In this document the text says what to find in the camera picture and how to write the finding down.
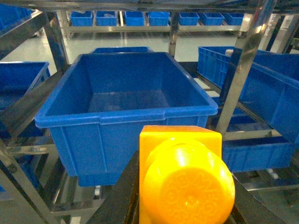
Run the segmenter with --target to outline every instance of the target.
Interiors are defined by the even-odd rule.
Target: blue bin
[[[234,47],[199,47],[199,60],[197,66],[197,72],[210,82],[222,88],[226,72],[228,70],[228,64],[230,57],[225,55],[227,49],[234,49]],[[259,50],[255,62],[261,55],[273,55],[268,51]]]
[[[220,26],[224,20],[221,13],[198,13],[200,21],[206,26]]]
[[[144,15],[142,12],[125,12],[127,26],[144,26]]]
[[[179,24],[181,26],[196,26],[199,20],[197,13],[180,13]]]
[[[231,172],[290,166],[295,146],[283,137],[224,141],[222,159]]]
[[[97,26],[116,26],[117,19],[115,11],[97,11],[96,13]]]
[[[0,111],[18,101],[48,77],[48,62],[8,62],[0,63]],[[40,136],[43,132],[32,122],[20,137]],[[0,138],[10,138],[10,134],[0,122]]]
[[[220,105],[219,98],[213,98],[213,100]],[[216,125],[218,120],[219,117],[214,117],[211,122]],[[258,123],[236,108],[227,131],[270,129],[266,123]],[[222,145],[222,159],[232,172],[288,167],[295,150],[295,145],[283,137],[231,140],[224,141]]]
[[[114,47],[114,48],[96,48],[91,54],[98,53],[123,53],[123,52],[154,52],[149,47]]]
[[[50,129],[70,176],[96,175],[95,185],[111,185],[138,150],[145,125],[205,127],[217,108],[167,53],[86,54],[68,69],[35,121]]]
[[[198,72],[211,80],[217,78],[217,75],[223,75],[217,79],[224,81],[230,61],[230,57],[225,56],[224,53],[226,49],[233,48],[200,48],[199,51],[205,49],[211,54],[209,58],[199,54]],[[295,144],[299,143],[298,61],[299,55],[259,51],[239,99],[288,141]],[[213,73],[213,77],[208,74],[209,70]]]
[[[23,19],[25,17],[28,17],[30,18],[31,17],[31,10],[30,9],[27,9],[27,8],[17,8],[17,11],[20,15],[20,18]]]
[[[75,27],[92,27],[93,26],[93,12],[86,11],[85,13],[72,12],[71,25]]]
[[[149,12],[148,15],[151,26],[168,26],[169,12]]]
[[[0,29],[4,29],[21,19],[18,9],[0,4]]]
[[[244,14],[242,13],[223,13],[225,21],[230,26],[240,26],[243,22]]]

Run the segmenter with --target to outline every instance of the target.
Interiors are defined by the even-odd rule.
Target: shelving unit
[[[171,27],[168,26],[150,26],[149,19],[144,13],[144,26],[126,26],[123,11],[116,12],[118,24],[117,26],[101,27],[94,24],[92,27],[76,27],[72,26],[68,20],[67,12],[62,11],[62,23],[66,37],[71,37],[73,33],[119,33],[119,32],[167,32],[169,33]],[[241,26],[229,26],[225,22],[221,26],[205,26],[202,23],[197,26],[180,26],[179,32],[222,32],[222,31],[239,31]]]
[[[170,45],[169,53],[174,56],[176,48],[177,33],[180,31],[227,31],[228,26],[195,26],[183,27],[178,25],[178,13],[180,11],[188,12],[238,12],[247,13],[243,19],[243,24],[239,26],[231,26],[232,31],[240,30],[236,47],[242,50],[238,64],[230,65],[228,72],[237,74],[227,92],[223,92],[222,96],[226,99],[220,120],[216,127],[216,131],[223,134],[224,139],[250,139],[263,138],[265,136],[278,136],[275,130],[270,131],[254,131],[254,132],[234,132],[227,133],[227,127],[232,117],[233,111],[238,106],[247,112],[252,118],[261,120],[254,113],[250,112],[242,104],[238,102],[241,90],[247,78],[248,72],[252,65],[253,59],[256,55],[257,47],[266,31],[268,20],[272,12],[275,13],[299,13],[298,5],[291,5],[293,1],[287,1],[284,5],[278,5],[274,8],[275,0],[260,0],[258,4],[245,5],[192,5],[192,4],[145,4],[145,3],[100,3],[87,0],[77,1],[54,1],[54,0],[0,0],[0,3],[11,4],[20,7],[36,8],[45,12],[35,12],[32,18],[24,21],[22,24],[13,30],[4,33],[0,36],[0,59],[8,55],[17,46],[23,43],[26,39],[31,37],[36,31],[44,27],[49,45],[54,57],[55,65],[58,72],[50,79],[44,82],[31,93],[24,96],[17,104],[11,106],[0,114],[0,120],[7,126],[13,137],[17,136],[33,119],[51,90],[56,86],[57,82],[69,67],[62,32],[58,23],[57,15],[55,13],[46,13],[46,11],[63,10],[63,28],[67,34],[77,32],[138,32],[138,31],[155,31],[155,32],[169,32]],[[120,26],[116,27],[72,27],[66,20],[66,10],[139,10],[143,12],[149,11],[171,11],[171,23],[167,27],[126,27],[121,21]],[[255,21],[250,22],[250,15],[254,14]],[[196,63],[181,63],[183,67],[189,72],[195,71]],[[214,85],[207,80],[201,78],[211,89],[220,92]],[[74,194],[77,187],[76,178],[69,178],[62,166],[59,157],[57,156],[56,148],[49,134],[36,139],[12,139],[7,142],[7,146],[0,140],[0,185],[7,191],[0,194],[1,200],[5,201],[1,204],[0,209],[8,215],[15,215],[15,220],[22,220],[27,223],[60,223],[64,219],[66,223],[70,222],[72,216],[81,216],[86,213],[92,214],[103,203],[110,188],[102,188],[101,195],[98,198],[89,198],[87,201],[74,202]],[[39,164],[39,176],[48,176],[44,180],[43,187],[35,190],[12,155],[16,154],[41,154],[43,155]],[[47,159],[52,157],[54,163],[51,164]],[[292,170],[298,168],[297,160],[292,163]],[[240,174],[238,179],[243,179],[243,185],[247,190],[270,189],[276,187],[297,188],[299,186],[299,178],[290,177],[282,180],[275,180],[268,178],[267,181],[250,183],[246,178]],[[61,203],[63,195],[67,195],[67,203]]]

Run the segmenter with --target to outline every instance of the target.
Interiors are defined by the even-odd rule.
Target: yellow cap
[[[141,217],[140,224],[226,221],[235,199],[232,175],[221,158],[198,140],[168,138],[152,149],[140,165],[144,173],[140,181],[144,208],[140,215],[148,217]]]

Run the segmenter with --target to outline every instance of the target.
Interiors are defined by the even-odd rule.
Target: yellow block
[[[145,126],[140,134],[140,224],[222,224],[235,200],[221,134]]]

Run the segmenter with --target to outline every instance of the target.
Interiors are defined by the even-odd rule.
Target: floor
[[[198,46],[234,46],[235,33],[181,33],[178,35],[175,59],[179,62],[197,61]],[[65,46],[70,63],[79,54],[89,53],[95,48],[115,46],[149,46],[154,51],[168,50],[168,36],[163,33],[110,33],[81,34],[65,39]],[[51,74],[56,72],[46,35],[26,40],[21,46],[5,57],[2,62],[10,61],[48,61]],[[280,216],[287,224],[299,224],[299,205],[290,207],[282,192],[259,192],[259,197],[267,207]],[[74,217],[72,224],[80,222]]]

